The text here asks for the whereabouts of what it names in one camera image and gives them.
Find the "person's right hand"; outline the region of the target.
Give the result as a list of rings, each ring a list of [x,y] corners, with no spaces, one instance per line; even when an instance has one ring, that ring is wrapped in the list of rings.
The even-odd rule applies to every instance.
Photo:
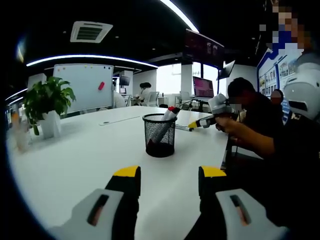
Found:
[[[215,118],[217,130],[231,135],[232,137],[243,139],[246,133],[246,126],[230,117],[220,116]]]

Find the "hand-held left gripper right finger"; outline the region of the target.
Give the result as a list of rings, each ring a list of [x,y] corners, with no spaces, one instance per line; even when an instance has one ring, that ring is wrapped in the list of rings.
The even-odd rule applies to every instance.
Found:
[[[235,189],[221,169],[198,168],[200,215],[187,240],[285,240],[290,231],[267,217],[265,207],[243,189]]]

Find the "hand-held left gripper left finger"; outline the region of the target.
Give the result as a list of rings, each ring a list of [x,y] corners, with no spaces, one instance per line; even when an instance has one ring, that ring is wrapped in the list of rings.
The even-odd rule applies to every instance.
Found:
[[[119,169],[105,188],[73,207],[70,219],[48,231],[56,240],[133,240],[140,195],[140,166]]]

